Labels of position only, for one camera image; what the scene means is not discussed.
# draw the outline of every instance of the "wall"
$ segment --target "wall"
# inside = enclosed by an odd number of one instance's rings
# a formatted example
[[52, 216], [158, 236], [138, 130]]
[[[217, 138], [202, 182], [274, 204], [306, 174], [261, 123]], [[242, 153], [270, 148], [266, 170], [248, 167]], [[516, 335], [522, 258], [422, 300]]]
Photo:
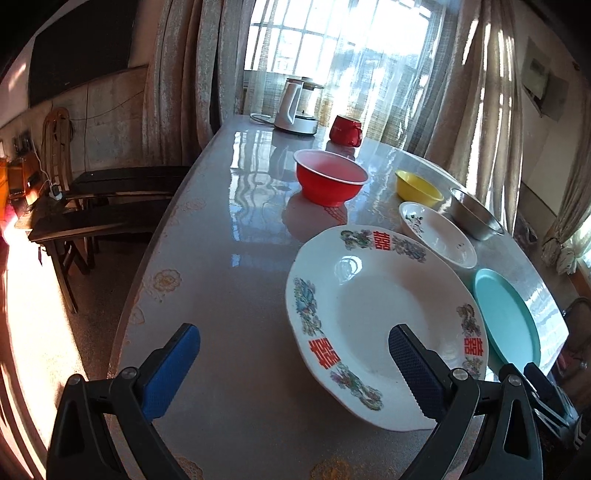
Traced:
[[40, 149], [43, 121], [52, 108], [68, 109], [74, 127], [70, 143], [72, 174], [143, 165], [142, 106], [147, 67], [93, 80], [27, 109], [0, 128], [0, 140], [14, 157], [12, 137], [27, 128]]
[[[29, 107], [28, 74], [35, 37], [49, 25], [87, 0], [66, 2], [29, 40], [0, 83], [0, 127], [6, 125]], [[154, 39], [164, 0], [139, 0], [131, 41], [128, 66], [137, 67], [150, 62]]]
[[515, 48], [519, 68], [525, 58], [528, 37], [551, 58], [551, 70], [569, 83], [564, 114], [559, 122], [540, 118], [531, 101], [523, 96], [523, 182], [557, 213], [579, 140], [582, 77], [558, 36], [523, 3], [514, 0]]

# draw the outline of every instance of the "red bowl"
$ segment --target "red bowl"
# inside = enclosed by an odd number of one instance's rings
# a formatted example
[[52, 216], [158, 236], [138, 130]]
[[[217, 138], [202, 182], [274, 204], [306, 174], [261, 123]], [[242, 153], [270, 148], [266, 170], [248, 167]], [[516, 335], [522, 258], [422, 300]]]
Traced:
[[298, 150], [294, 159], [302, 194], [324, 207], [343, 205], [369, 179], [367, 172], [354, 161], [324, 150]]

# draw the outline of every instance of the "white bowl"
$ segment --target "white bowl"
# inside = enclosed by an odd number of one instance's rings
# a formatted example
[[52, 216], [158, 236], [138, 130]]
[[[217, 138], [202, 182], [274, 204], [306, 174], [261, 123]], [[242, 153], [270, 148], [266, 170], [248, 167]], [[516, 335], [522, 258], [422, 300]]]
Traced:
[[450, 266], [470, 269], [478, 260], [467, 236], [435, 210], [415, 202], [404, 202], [398, 208], [402, 231], [427, 245]]
[[488, 341], [476, 302], [453, 270], [418, 242], [384, 228], [343, 225], [308, 241], [285, 287], [304, 362], [339, 402], [378, 427], [432, 429], [388, 350], [407, 324], [449, 368], [484, 379]]

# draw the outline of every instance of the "screw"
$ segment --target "screw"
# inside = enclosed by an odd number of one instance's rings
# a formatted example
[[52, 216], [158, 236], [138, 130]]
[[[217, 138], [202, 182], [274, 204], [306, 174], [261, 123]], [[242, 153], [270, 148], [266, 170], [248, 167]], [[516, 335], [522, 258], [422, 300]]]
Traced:
[[517, 375], [509, 375], [509, 383], [514, 387], [521, 385], [521, 379]]
[[468, 372], [466, 372], [463, 368], [456, 368], [452, 372], [452, 375], [456, 380], [464, 381], [468, 379]]
[[82, 375], [74, 374], [68, 378], [68, 385], [76, 385], [82, 380]]
[[131, 380], [138, 374], [138, 371], [135, 367], [127, 367], [121, 371], [121, 377], [126, 380]]

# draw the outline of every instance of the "teal plate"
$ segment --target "teal plate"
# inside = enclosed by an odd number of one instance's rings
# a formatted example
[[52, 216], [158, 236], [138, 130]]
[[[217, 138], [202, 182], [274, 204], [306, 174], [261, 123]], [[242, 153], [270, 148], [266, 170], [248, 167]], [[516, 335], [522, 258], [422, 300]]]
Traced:
[[540, 366], [540, 337], [527, 305], [509, 282], [488, 268], [476, 273], [472, 293], [491, 347], [504, 364], [523, 372], [529, 362]]

